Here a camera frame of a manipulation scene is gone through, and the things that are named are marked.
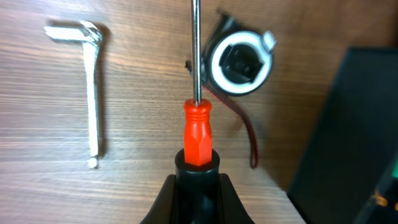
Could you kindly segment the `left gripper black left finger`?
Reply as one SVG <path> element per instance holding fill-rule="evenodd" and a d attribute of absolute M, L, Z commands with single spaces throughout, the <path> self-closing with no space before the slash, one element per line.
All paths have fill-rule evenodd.
<path fill-rule="evenodd" d="M 175 175 L 167 176 L 158 196 L 140 224 L 178 223 L 178 199 Z"/>

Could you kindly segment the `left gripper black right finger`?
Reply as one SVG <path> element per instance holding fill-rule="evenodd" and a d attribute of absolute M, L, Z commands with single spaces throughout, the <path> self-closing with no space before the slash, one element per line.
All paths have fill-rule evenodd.
<path fill-rule="evenodd" d="M 227 174 L 219 175 L 218 218 L 220 224 L 254 224 Z"/>

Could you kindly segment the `red and black screwdriver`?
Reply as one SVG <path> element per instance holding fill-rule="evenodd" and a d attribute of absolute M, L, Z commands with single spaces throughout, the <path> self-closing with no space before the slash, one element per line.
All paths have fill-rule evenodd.
<path fill-rule="evenodd" d="M 191 1 L 193 97 L 184 103 L 184 146 L 176 156 L 179 223 L 218 223 L 218 166 L 213 162 L 211 103 L 201 95 L 200 0 Z"/>

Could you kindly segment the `dark green box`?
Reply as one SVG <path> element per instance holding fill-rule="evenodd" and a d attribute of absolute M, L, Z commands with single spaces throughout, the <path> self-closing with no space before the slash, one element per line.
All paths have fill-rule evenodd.
<path fill-rule="evenodd" d="M 309 224 L 397 222 L 397 49 L 346 51 L 287 195 Z"/>

